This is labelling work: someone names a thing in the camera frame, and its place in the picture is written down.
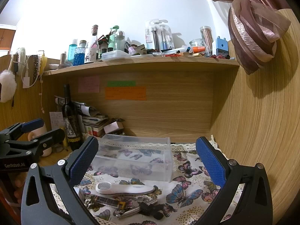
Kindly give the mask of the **cream ceramic mug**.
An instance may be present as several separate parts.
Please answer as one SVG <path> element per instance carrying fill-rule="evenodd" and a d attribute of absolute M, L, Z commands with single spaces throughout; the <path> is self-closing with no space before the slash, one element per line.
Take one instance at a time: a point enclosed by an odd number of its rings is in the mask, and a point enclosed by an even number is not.
<path fill-rule="evenodd" d="M 47 133 L 47 128 L 46 128 L 46 125 L 44 124 L 42 127 L 29 132 L 27 135 L 27 139 L 30 141 L 30 140 L 37 138 L 45 133 Z M 43 151 L 42 157 L 47 157 L 47 156 L 51 155 L 51 153 L 52 153 L 52 147 L 49 147 Z"/>

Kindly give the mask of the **white paper note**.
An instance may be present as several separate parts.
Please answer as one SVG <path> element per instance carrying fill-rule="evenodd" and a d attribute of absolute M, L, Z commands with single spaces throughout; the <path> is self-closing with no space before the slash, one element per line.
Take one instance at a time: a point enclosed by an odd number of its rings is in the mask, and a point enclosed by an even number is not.
<path fill-rule="evenodd" d="M 52 130 L 65 126 L 62 112 L 49 112 L 49 116 Z"/>

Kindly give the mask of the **dark wine bottle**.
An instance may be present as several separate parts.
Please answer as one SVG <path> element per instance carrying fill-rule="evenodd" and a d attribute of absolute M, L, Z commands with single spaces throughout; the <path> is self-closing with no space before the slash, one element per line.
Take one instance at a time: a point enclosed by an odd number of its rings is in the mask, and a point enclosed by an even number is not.
<path fill-rule="evenodd" d="M 72 149 L 75 151 L 83 144 L 83 137 L 80 130 L 77 108 L 71 100 L 70 85 L 64 85 L 64 105 L 62 107 L 62 114 L 66 130 L 67 141 Z"/>

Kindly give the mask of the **blue plastic box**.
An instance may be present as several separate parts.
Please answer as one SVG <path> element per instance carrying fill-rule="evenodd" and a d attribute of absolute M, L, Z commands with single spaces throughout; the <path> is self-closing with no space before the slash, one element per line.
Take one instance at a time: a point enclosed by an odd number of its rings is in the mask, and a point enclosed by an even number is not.
<path fill-rule="evenodd" d="M 215 40 L 216 56 L 227 57 L 229 55 L 228 42 L 225 38 L 218 36 Z"/>

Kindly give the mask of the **clear flat plastic tray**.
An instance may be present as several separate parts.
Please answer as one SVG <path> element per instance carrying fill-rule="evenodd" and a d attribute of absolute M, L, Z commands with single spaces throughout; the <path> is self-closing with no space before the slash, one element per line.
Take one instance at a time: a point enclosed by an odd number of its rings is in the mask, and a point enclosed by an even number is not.
<path fill-rule="evenodd" d="M 121 50 L 113 50 L 113 51 L 105 52 L 101 55 L 101 59 L 104 62 L 109 60 L 115 60 L 115 59 L 127 59 L 130 57 L 131 57 L 130 54 Z"/>

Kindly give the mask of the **clear plastic storage box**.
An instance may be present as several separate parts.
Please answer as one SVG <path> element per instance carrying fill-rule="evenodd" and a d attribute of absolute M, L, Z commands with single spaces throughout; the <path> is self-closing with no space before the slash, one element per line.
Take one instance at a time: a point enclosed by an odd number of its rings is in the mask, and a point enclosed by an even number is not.
<path fill-rule="evenodd" d="M 91 163 L 95 176 L 170 182 L 173 158 L 170 138 L 106 134 Z"/>

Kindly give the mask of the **glass jar on shelf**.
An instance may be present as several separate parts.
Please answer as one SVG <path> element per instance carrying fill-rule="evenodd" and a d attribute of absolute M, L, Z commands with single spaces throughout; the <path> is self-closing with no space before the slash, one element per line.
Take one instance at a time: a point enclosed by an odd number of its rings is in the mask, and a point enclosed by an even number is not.
<path fill-rule="evenodd" d="M 205 46 L 206 47 L 206 42 L 204 39 L 193 39 L 189 42 L 189 44 L 190 44 L 191 49 L 194 46 Z"/>

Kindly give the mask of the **wooden shelf board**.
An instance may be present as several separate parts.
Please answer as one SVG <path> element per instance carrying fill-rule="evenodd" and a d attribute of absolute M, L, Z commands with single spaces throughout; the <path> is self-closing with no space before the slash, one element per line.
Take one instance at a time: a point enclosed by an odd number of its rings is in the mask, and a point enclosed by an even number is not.
<path fill-rule="evenodd" d="M 136 56 L 120 58 L 110 61 L 93 62 L 81 66 L 66 67 L 64 69 L 49 70 L 44 76 L 87 76 L 94 74 L 127 73 L 127 72 L 162 72 L 162 71 L 192 71 L 214 72 L 231 68 L 239 68 L 235 60 L 211 57 L 161 57 Z"/>

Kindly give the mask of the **tall clear tube container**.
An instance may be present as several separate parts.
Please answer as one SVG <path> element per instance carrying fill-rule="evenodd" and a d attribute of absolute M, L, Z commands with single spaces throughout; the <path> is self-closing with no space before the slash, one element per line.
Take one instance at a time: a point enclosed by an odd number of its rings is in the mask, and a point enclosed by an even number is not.
<path fill-rule="evenodd" d="M 213 42 L 213 37 L 212 37 L 212 30 L 209 26 L 202 26 L 200 27 L 200 34 L 202 39 L 205 40 L 207 50 L 209 55 L 212 55 L 212 42 Z"/>

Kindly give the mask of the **butterfly print lace cloth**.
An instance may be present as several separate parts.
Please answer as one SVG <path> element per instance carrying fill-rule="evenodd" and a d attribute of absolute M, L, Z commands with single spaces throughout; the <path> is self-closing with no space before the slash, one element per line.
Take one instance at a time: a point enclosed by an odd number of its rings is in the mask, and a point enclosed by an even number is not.
<path fill-rule="evenodd" d="M 220 187 L 215 185 L 200 157 L 194 143 L 172 144 L 173 173 L 171 182 L 140 181 L 139 179 L 111 178 L 121 185 L 153 185 L 154 192 L 144 196 L 154 201 L 163 215 L 158 220 L 141 212 L 121 217 L 126 211 L 137 206 L 137 201 L 127 196 L 118 196 L 126 202 L 124 210 L 93 203 L 88 210 L 98 224 L 195 224 L 217 196 Z"/>

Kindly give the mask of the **stack of books and papers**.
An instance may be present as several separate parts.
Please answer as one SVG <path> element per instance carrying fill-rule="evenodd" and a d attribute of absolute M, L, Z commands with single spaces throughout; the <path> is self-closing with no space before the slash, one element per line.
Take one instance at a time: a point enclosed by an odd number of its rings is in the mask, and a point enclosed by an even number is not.
<path fill-rule="evenodd" d="M 85 103 L 72 102 L 77 110 L 80 130 L 88 135 L 101 137 L 104 133 L 104 126 L 108 123 L 109 117 L 102 114 L 96 108 L 87 106 Z"/>

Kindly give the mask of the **blue beads jar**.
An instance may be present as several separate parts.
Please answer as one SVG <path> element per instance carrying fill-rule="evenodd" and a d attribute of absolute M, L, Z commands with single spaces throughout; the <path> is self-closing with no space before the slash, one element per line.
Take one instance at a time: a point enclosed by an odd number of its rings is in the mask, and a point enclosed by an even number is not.
<path fill-rule="evenodd" d="M 85 62 L 85 54 L 86 54 L 86 40 L 81 40 L 74 52 L 73 66 L 83 65 Z"/>

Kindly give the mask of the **black usb-c dongle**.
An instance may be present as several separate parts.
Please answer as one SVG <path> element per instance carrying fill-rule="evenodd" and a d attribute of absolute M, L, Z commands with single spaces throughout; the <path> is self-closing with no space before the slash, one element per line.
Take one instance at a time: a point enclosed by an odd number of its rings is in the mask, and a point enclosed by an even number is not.
<path fill-rule="evenodd" d="M 161 212 L 164 205 L 155 205 L 155 204 L 146 204 L 145 202 L 139 203 L 139 214 L 145 216 L 152 216 L 156 220 L 161 220 L 164 217 L 164 214 Z"/>

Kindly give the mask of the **green cap bottle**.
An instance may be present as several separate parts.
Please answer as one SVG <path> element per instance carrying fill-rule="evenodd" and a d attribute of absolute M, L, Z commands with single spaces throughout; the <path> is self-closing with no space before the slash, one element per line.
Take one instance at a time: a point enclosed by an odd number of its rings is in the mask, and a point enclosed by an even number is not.
<path fill-rule="evenodd" d="M 115 45 L 115 37 L 116 37 L 116 32 L 118 31 L 119 26 L 115 25 L 111 28 L 111 31 L 109 33 L 108 37 L 108 52 L 113 51 L 116 47 Z"/>

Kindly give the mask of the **silver keys bunch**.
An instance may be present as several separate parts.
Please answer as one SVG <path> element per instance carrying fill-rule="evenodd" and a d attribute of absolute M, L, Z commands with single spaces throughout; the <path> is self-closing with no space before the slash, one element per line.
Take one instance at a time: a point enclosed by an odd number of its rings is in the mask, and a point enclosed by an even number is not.
<path fill-rule="evenodd" d="M 97 212 L 100 208 L 104 207 L 104 205 L 95 201 L 94 196 L 86 196 L 84 198 L 84 205 L 87 209 L 92 210 L 93 212 Z"/>

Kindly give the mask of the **pink tied curtain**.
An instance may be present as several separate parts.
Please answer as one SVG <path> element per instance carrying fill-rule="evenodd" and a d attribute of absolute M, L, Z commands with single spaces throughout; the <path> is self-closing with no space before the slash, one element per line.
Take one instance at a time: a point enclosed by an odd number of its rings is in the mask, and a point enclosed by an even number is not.
<path fill-rule="evenodd" d="M 238 63 L 250 75 L 267 65 L 275 54 L 277 41 L 291 22 L 279 14 L 288 9 L 286 0 L 212 0 L 230 3 L 228 28 Z"/>

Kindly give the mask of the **orange sticky note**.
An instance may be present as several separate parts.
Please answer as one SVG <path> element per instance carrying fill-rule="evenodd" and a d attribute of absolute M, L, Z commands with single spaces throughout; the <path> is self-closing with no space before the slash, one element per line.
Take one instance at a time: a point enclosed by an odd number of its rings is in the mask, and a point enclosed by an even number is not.
<path fill-rule="evenodd" d="M 106 100 L 146 100 L 146 87 L 143 86 L 127 86 L 127 87 L 106 87 Z"/>

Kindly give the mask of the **black gold lighter tube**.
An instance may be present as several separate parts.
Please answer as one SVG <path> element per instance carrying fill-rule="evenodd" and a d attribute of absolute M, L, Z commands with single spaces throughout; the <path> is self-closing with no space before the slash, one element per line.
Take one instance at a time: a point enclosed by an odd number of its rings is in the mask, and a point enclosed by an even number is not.
<path fill-rule="evenodd" d="M 121 209 L 121 210 L 123 210 L 126 206 L 126 202 L 124 202 L 124 201 L 109 199 L 109 198 L 105 198 L 105 197 L 102 197 L 102 196 L 92 195 L 92 196 L 90 196 L 90 198 L 95 203 L 110 206 L 110 207 L 114 207 L 114 208 Z"/>

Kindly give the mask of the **white fluffy pompom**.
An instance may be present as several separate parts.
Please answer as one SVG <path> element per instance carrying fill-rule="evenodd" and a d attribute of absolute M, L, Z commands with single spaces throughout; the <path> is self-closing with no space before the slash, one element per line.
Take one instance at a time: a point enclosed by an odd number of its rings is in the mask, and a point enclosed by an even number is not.
<path fill-rule="evenodd" d="M 4 70 L 1 72 L 1 103 L 5 103 L 14 97 L 17 83 L 15 75 L 10 70 Z"/>

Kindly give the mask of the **orange tube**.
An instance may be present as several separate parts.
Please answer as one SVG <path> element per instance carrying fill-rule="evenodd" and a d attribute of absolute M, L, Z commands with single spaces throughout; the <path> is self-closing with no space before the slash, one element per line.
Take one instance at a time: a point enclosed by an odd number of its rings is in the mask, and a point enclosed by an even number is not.
<path fill-rule="evenodd" d="M 206 47 L 205 46 L 194 46 L 192 47 L 193 53 L 202 53 L 206 52 Z"/>

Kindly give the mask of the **small pink white box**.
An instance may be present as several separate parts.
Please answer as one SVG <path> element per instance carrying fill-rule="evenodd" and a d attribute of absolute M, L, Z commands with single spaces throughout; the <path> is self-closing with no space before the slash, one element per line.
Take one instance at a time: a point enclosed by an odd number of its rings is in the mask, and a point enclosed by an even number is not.
<path fill-rule="evenodd" d="M 110 134 L 116 131 L 123 130 L 123 124 L 119 121 L 112 122 L 104 127 L 105 134 Z"/>

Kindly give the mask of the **clear toothbrush package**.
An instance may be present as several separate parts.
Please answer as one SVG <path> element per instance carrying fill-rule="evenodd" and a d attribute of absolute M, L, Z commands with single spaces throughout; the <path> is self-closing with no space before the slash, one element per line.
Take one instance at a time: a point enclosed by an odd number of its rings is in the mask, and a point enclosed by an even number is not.
<path fill-rule="evenodd" d="M 171 29 L 165 19 L 153 19 L 149 22 L 149 27 L 145 29 L 145 40 L 147 49 L 158 52 L 175 48 Z"/>

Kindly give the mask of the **white handheld magnifier device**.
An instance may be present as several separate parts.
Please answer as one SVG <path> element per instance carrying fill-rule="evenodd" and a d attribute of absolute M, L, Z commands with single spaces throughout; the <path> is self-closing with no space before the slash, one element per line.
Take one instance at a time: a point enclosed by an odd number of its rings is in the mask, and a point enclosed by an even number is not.
<path fill-rule="evenodd" d="M 115 184 L 110 182 L 99 182 L 96 185 L 96 192 L 104 196 L 116 196 L 122 194 L 150 194 L 155 190 L 154 186 L 140 184 Z"/>

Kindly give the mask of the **pink sticky note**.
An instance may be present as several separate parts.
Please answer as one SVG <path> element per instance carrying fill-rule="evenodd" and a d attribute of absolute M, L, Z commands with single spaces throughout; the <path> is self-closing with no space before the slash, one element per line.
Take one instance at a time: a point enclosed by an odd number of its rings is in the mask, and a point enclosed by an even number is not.
<path fill-rule="evenodd" d="M 78 79 L 78 92 L 81 94 L 99 93 L 100 77 L 99 76 L 80 77 Z"/>

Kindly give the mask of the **blue liquid bottle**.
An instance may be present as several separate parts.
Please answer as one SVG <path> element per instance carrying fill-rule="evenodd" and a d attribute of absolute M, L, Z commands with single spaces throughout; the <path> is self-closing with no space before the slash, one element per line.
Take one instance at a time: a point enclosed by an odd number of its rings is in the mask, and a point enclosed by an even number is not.
<path fill-rule="evenodd" d="M 75 49 L 77 48 L 77 39 L 73 39 L 72 43 L 69 45 L 68 49 L 68 61 L 70 63 L 74 62 Z"/>

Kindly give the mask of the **green sticky note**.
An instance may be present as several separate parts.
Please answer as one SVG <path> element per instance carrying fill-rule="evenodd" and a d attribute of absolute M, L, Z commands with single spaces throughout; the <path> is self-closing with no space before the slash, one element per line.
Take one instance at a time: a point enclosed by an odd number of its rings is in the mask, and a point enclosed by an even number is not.
<path fill-rule="evenodd" d="M 136 86 L 136 81 L 125 80 L 125 81 L 108 81 L 107 87 L 133 87 Z"/>

